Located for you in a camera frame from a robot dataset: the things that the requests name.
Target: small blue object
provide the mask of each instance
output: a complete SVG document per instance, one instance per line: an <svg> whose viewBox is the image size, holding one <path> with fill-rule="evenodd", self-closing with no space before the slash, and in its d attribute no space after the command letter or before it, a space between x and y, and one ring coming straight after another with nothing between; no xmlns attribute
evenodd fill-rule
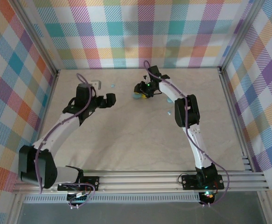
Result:
<svg viewBox="0 0 272 224"><path fill-rule="evenodd" d="M133 98L134 98L134 99L140 99L141 97L142 97L142 94L133 93Z"/></svg>
<svg viewBox="0 0 272 224"><path fill-rule="evenodd" d="M168 103L173 103L173 101L170 98L167 98Z"/></svg>

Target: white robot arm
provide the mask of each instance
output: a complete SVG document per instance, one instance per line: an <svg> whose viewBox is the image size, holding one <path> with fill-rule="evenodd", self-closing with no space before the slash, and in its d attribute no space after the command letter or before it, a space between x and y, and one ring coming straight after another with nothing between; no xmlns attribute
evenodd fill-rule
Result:
<svg viewBox="0 0 272 224"><path fill-rule="evenodd" d="M200 114L196 97L194 95L186 95L176 87L173 87L170 77L167 75L162 76L157 66L150 67L148 70L160 78L149 75L150 82L140 82L135 86L134 92L143 94L146 98L149 98L155 95L155 91L160 91L174 102L175 121L186 133L194 154L197 174L194 176L182 176L184 182L187 183L183 184L183 189L223 189L222 176L218 175L215 165L206 156L207 149L200 132ZM49 131L52 131L49 137L45 134L44 137L40 138L32 146L23 146L20 149L19 177L22 181L39 185L39 178L37 178L35 171L35 155L37 150L40 149L38 166L43 188L48 189L56 183L89 183L90 180L86 179L89 177L84 176L83 170L69 166L56 167L54 163L54 156L60 146L71 133L81 126L84 120L89 117L96 108L112 107L116 102L115 94L112 93L108 93L106 99L102 96L91 96L91 101L87 109L78 116L68 119L72 117L73 114L81 111L88 100L89 93L87 93L87 87L84 84L80 84L77 87L76 97L73 98L63 110L63 114L56 123L57 128L54 126Z"/></svg>
<svg viewBox="0 0 272 224"><path fill-rule="evenodd" d="M175 102L177 99L181 98L182 96L174 89L172 88L172 86L170 86L167 83L164 82L160 82L159 83L159 88L160 91L164 94L166 94L171 100L172 102ZM201 136L201 132L200 132L200 126L199 124L193 124L190 126L190 128L188 129L188 132L190 134L190 136L192 137L192 140L194 141L194 143L200 148L202 149L206 154L207 153L207 149L205 147L205 144L203 142L202 136ZM202 169L202 167L209 167L211 166L211 162L205 157L205 155L203 155L196 146L194 146L194 144L189 140L193 154L194 154L194 158L195 158L195 165L197 168Z"/></svg>
<svg viewBox="0 0 272 224"><path fill-rule="evenodd" d="M54 157L60 146L82 123L92 115L96 108L112 107L116 102L115 94L103 96L91 96L89 86L79 84L76 97L71 99L64 108L56 124L32 146L23 146L19 151L19 178L34 185L39 185L37 178L36 164L38 163L41 178L41 187L50 188L56 183L77 183L83 177L83 170L76 167L56 167Z"/></svg>

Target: plaid fabric backdrop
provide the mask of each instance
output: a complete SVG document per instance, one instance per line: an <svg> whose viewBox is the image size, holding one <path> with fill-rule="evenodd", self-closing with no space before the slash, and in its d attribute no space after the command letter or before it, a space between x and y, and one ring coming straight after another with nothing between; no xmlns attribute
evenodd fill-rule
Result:
<svg viewBox="0 0 272 224"><path fill-rule="evenodd" d="M227 72L249 151L272 189L272 0L266 0Z"/></svg>
<svg viewBox="0 0 272 224"><path fill-rule="evenodd" d="M7 0L0 0L0 223L22 145L35 141L53 76Z"/></svg>
<svg viewBox="0 0 272 224"><path fill-rule="evenodd" d="M21 2L56 67L100 69L216 67L254 0Z"/></svg>

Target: beige floor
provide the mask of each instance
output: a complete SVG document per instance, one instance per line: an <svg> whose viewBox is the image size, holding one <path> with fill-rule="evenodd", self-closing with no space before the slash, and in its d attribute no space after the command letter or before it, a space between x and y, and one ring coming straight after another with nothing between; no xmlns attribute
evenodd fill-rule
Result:
<svg viewBox="0 0 272 224"><path fill-rule="evenodd" d="M244 170L227 103L216 69L161 69L187 94L195 94L201 130L209 155L227 170ZM97 109L62 145L55 162L83 169L194 170L195 161L185 133L174 120L174 104L165 94L132 98L144 70L62 70L44 124L43 134L58 120L75 96L79 81L102 82L100 95L116 94L114 107Z"/></svg>

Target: cable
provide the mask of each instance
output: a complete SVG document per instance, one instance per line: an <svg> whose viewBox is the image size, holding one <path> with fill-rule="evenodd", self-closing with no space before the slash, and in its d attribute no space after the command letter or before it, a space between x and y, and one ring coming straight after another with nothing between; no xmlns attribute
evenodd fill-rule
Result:
<svg viewBox="0 0 272 224"><path fill-rule="evenodd" d="M188 174L186 174L186 173L182 173L182 174L180 174L180 175L178 176L178 178L177 178L177 182L178 182L178 183L180 183L180 184L182 184L182 182L180 182L180 181L179 181L179 178L180 178L180 177L181 177L181 175L183 175L183 174L188 175Z"/></svg>
<svg viewBox="0 0 272 224"><path fill-rule="evenodd" d="M92 189L93 189L93 193L92 193L92 195L90 196L90 198L89 199L87 199L86 201L84 201L83 203L81 203L80 205L76 205L76 208L77 209L79 209L80 207L82 207L83 205L85 205L88 201L90 201L92 198L93 198L93 196L94 196L94 194L95 194L95 187L94 187L94 185L92 185L92 184L90 184L90 183L62 183L63 185L86 185L86 186L90 186L90 187L92 187ZM72 209L72 208L74 208L74 205L71 203L75 198L72 198L71 200L70 200L70 202L69 202L69 205L70 205L70 208Z"/></svg>
<svg viewBox="0 0 272 224"><path fill-rule="evenodd" d="M216 193L215 193L215 195L218 193L218 184L216 183L216 181L215 181L215 186L216 186Z"/></svg>
<svg viewBox="0 0 272 224"><path fill-rule="evenodd" d="M186 117L185 117L185 120L186 120L186 135L188 137L188 139L190 139L190 141L193 143L193 145L203 154L205 155L206 158L208 158L212 163L214 163L215 165L217 165L219 168L221 168L227 175L227 187L223 193L223 195L214 203L212 203L213 205L218 203L219 201L222 200L222 198L224 198L224 196L226 195L227 191L228 191L228 188L229 188L229 184L230 184L230 178L229 178L229 174L227 172L227 170L222 167L221 165L217 164L214 160L212 160L202 149L200 149L195 143L194 141L192 140L192 138L190 137L189 133L188 133L188 100L187 100L187 97L176 87L174 86L172 83L168 82L167 80L165 79L162 79L162 78L159 78L158 76L154 75L153 73L151 73L148 69L150 68L150 64L147 60L144 61L144 68L145 70L148 72L149 75L167 83L168 85L172 86L173 89L175 89L183 98L185 98L185 111L186 111Z"/></svg>
<svg viewBox="0 0 272 224"><path fill-rule="evenodd" d="M36 177L37 177L37 181L38 181L38 184L39 184L39 193L41 194L42 193L42 178L41 178L41 175L40 175L40 171L39 171L39 166L38 166L38 157L39 157L39 153L41 151L41 148L43 145L46 144L46 141L48 140L49 136L60 126L60 125L63 125L65 122L69 121L70 119L72 118L75 118L77 117L78 115L80 115L84 110L87 109L87 107L89 106L90 102L91 102L91 97L92 97L92 90L91 90L91 86L89 85L89 83L87 82L87 80L79 73L77 73L77 78L82 82L82 83L85 83L87 84L87 88L89 89L89 99L88 99L88 102L87 104L85 105L85 107L80 110L79 112L77 112L76 114L70 116L69 118L67 119L64 119L63 121L61 121L60 123L56 124L49 132L48 134L44 137L43 141L41 142L41 144L39 145L37 151L36 151L36 154L35 154L35 172L36 172Z"/></svg>

